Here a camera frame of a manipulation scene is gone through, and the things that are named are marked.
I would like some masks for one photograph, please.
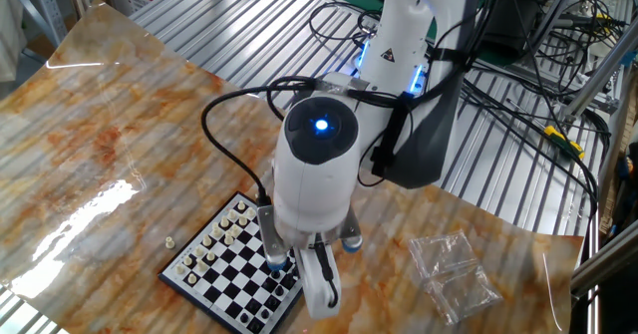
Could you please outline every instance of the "warning label sticker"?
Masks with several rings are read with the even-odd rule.
[[[388,49],[388,51],[381,54],[381,57],[390,62],[395,62],[395,55],[392,53],[392,48]]]

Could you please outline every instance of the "marble-patterned mat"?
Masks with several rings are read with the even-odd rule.
[[[157,279],[248,175],[205,139],[199,115],[235,89],[106,5],[93,6],[30,81],[0,102],[0,282],[71,333],[210,333],[216,322]],[[227,102],[211,130],[266,183],[279,123],[261,100]],[[567,331],[580,237],[514,227],[436,187],[358,188],[364,248],[335,253],[339,316],[299,301],[281,332]],[[503,300],[446,327],[408,240],[462,229]]]

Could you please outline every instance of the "black and white checkered board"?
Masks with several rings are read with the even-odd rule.
[[[244,210],[239,209],[241,201],[246,205]],[[236,224],[241,232],[226,245],[223,236],[212,237],[212,224],[220,223],[232,209],[246,215],[248,223],[241,226],[238,218],[230,219],[229,227]],[[271,333],[301,294],[292,251],[283,270],[271,272],[266,265],[256,209],[256,204],[237,192],[158,274],[193,304],[241,334]],[[209,246],[202,243],[205,235],[212,239]],[[206,258],[209,251],[215,254],[212,261]],[[184,264],[187,256],[191,265]],[[205,263],[204,270],[197,266],[198,259]],[[188,282],[190,274],[196,278],[194,284]]]

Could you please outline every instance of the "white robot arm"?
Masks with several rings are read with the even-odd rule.
[[[311,317],[339,312],[332,243],[341,239],[348,252],[363,243],[350,207],[361,161],[373,174],[409,188],[427,185],[445,170],[464,72],[455,61],[474,30],[478,1],[385,0],[360,77],[326,75],[284,119],[273,165],[273,204],[259,207],[258,220],[271,268],[283,266],[294,248]],[[428,90],[441,89],[441,95],[425,101],[411,87],[425,61],[433,18],[438,48],[446,51],[432,54],[428,79]],[[365,91],[394,94],[400,105],[360,101],[357,94]]]

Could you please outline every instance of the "clear plastic bag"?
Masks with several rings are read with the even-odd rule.
[[[426,291],[448,325],[457,324],[502,299],[462,231],[412,239],[410,253]]]

